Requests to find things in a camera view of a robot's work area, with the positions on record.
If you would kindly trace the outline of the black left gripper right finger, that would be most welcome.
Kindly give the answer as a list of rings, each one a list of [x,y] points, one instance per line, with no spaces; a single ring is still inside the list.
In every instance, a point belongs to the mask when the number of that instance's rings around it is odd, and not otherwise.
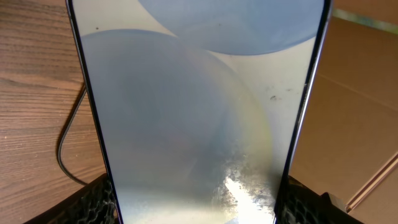
[[[284,177],[275,204],[276,224],[362,224],[291,176]]]

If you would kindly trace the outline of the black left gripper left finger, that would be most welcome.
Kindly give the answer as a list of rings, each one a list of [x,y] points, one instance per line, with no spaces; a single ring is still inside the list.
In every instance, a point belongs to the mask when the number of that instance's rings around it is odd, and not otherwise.
[[[84,186],[27,224],[115,224],[116,199],[107,174]]]

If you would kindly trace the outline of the blue Galaxy smartphone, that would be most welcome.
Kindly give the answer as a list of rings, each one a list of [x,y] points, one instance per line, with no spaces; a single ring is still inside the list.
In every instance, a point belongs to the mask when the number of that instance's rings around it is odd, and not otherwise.
[[[331,2],[67,10],[121,223],[274,223]]]

